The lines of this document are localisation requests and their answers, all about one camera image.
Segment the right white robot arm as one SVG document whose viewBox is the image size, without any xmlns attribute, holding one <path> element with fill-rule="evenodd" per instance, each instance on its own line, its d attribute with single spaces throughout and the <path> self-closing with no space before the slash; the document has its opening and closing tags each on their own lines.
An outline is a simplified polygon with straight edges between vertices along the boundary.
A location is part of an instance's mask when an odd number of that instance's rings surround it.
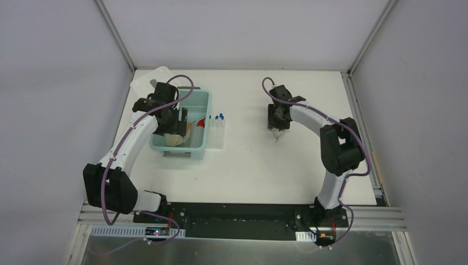
<svg viewBox="0 0 468 265">
<path fill-rule="evenodd" d="M 333 209 L 340 207 L 339 197 L 343 192 L 345 178 L 357 169 L 365 154 L 361 147 L 359 131 L 354 119 L 336 120 L 308 105 L 302 96 L 293 97 L 284 85 L 272 85 L 268 94 L 267 128 L 275 137 L 290 130 L 292 122 L 299 123 L 315 133 L 320 139 L 320 156 L 326 169 L 313 219 L 320 226 L 334 221 Z"/>
</svg>

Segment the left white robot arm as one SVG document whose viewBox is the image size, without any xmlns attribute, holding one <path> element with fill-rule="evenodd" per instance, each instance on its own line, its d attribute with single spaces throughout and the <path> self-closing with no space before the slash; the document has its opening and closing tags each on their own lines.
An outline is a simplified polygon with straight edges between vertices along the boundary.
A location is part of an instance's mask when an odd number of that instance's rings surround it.
<svg viewBox="0 0 468 265">
<path fill-rule="evenodd" d="M 120 214 L 147 211 L 147 216 L 158 224 L 168 218 L 168 208 L 161 204 L 164 196 L 138 190 L 130 173 L 151 135 L 186 135 L 188 110 L 179 103 L 193 90 L 156 82 L 153 93 L 133 104 L 130 119 L 114 146 L 98 163 L 89 163 L 83 170 L 91 206 Z"/>
</svg>

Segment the beige sponge block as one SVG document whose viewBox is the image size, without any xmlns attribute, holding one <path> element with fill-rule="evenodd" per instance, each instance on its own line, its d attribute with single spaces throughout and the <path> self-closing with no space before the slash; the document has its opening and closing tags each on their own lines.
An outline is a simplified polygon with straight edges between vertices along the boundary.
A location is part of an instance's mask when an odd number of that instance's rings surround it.
<svg viewBox="0 0 468 265">
<path fill-rule="evenodd" d="M 187 133 L 184 136 L 178 134 L 164 134 L 163 137 L 166 146 L 176 147 L 186 143 L 190 137 L 190 133 Z"/>
</svg>

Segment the tan test tube brush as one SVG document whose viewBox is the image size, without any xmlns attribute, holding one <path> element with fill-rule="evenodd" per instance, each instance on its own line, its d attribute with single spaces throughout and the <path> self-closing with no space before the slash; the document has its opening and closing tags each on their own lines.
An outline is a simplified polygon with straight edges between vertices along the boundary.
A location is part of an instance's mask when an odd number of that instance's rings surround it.
<svg viewBox="0 0 468 265">
<path fill-rule="evenodd" d="M 190 137 L 192 128 L 193 128 L 193 123 L 187 123 L 185 137 Z"/>
</svg>

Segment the teal storage bin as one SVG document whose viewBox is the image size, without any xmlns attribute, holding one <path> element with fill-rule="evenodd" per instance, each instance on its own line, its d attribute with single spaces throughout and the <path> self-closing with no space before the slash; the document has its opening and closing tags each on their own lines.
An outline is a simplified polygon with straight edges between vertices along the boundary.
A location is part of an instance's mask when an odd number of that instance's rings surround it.
<svg viewBox="0 0 468 265">
<path fill-rule="evenodd" d="M 150 138 L 150 148 L 164 156 L 202 160 L 208 144 L 212 94 L 210 91 L 179 87 L 179 96 L 186 97 L 172 110 L 173 124 L 158 128 Z"/>
</svg>

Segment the red cap wash bottle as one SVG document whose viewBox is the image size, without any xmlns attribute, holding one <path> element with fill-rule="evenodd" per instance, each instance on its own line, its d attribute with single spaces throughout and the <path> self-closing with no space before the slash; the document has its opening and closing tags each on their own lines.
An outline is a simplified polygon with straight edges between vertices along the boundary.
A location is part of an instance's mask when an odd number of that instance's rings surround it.
<svg viewBox="0 0 468 265">
<path fill-rule="evenodd" d="M 204 141 L 205 118 L 193 122 L 190 133 L 190 148 L 199 148 Z"/>
</svg>

